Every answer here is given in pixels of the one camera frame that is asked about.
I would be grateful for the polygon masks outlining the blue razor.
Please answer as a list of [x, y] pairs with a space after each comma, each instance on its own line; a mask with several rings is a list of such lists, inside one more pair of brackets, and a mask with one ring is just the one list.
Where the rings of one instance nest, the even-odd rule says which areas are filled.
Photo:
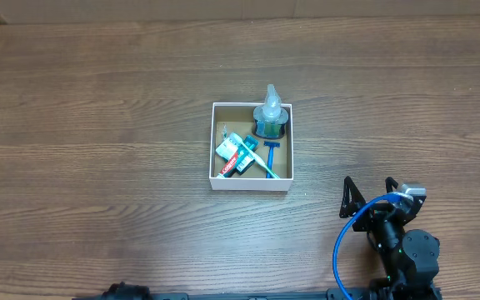
[[270, 170], [273, 169], [273, 157], [274, 157], [274, 149], [280, 147], [279, 142], [271, 142], [265, 141], [264, 145], [268, 147], [268, 157], [267, 157], [267, 166]]

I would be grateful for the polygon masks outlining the clear pump bottle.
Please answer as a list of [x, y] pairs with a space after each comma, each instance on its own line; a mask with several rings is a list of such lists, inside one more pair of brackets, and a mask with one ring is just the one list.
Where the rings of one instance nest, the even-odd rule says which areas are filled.
[[288, 112], [282, 106], [282, 99], [273, 84], [267, 85], [264, 104], [253, 110], [253, 133], [260, 138], [279, 139], [285, 135]]

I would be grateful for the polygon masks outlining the teal toothpaste tube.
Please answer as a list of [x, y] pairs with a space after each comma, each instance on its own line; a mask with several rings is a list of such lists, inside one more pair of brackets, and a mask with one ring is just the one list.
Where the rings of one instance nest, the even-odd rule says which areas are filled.
[[217, 147], [216, 154], [225, 161], [217, 174], [219, 178], [230, 178], [234, 173], [242, 175], [255, 163], [246, 148], [230, 137]]

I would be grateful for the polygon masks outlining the green white soap packet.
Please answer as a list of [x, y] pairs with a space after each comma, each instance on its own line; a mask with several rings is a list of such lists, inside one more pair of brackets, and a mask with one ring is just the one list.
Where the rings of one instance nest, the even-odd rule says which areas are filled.
[[[250, 134], [247, 134], [241, 127], [234, 127], [234, 123], [220, 122], [217, 125], [216, 148], [215, 148], [215, 168], [214, 172], [217, 176], [233, 159], [235, 153], [242, 146], [240, 143], [232, 140], [230, 135], [236, 133], [243, 137], [243, 142], [249, 146], [252, 151], [256, 151], [259, 141]], [[241, 162], [237, 162], [233, 170], [230, 170], [226, 177], [242, 176], [254, 163], [253, 157], [247, 151], [242, 150], [237, 158], [242, 158]]]

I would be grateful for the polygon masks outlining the green white toothbrush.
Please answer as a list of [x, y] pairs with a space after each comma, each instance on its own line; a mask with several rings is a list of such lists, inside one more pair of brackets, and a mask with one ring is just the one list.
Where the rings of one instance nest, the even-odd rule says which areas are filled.
[[246, 148], [246, 150], [248, 151], [249, 155], [253, 157], [253, 160], [262, 168], [265, 169], [265, 171], [267, 173], [270, 174], [270, 176], [272, 178], [276, 178], [276, 179], [279, 179], [279, 176], [264, 162], [264, 160], [258, 155], [256, 154], [251, 148], [249, 148], [245, 142], [241, 139], [241, 137], [239, 135], [237, 135], [236, 133], [232, 132], [229, 137], [234, 140], [235, 142], [239, 143], [240, 145], [242, 145], [244, 148]]

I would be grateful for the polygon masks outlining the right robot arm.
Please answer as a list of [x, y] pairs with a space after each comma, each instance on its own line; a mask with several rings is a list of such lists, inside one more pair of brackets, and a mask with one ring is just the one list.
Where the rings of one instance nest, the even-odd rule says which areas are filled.
[[[418, 215], [427, 190], [417, 183], [400, 184], [392, 177], [385, 179], [385, 188], [385, 194], [367, 201], [350, 177], [343, 180], [339, 217], [348, 222], [338, 234], [332, 251], [337, 286], [345, 299], [440, 299], [440, 290], [433, 283], [439, 272], [439, 240], [420, 229], [404, 229]], [[358, 292], [345, 288], [338, 271], [338, 254], [349, 230], [367, 234], [386, 273]]]

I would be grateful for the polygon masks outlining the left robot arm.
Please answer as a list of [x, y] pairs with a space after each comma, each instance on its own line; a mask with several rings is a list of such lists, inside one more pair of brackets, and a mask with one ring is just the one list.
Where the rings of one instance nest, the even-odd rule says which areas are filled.
[[125, 282], [114, 283], [102, 294], [104, 300], [149, 300], [151, 293], [148, 287], [129, 285]]

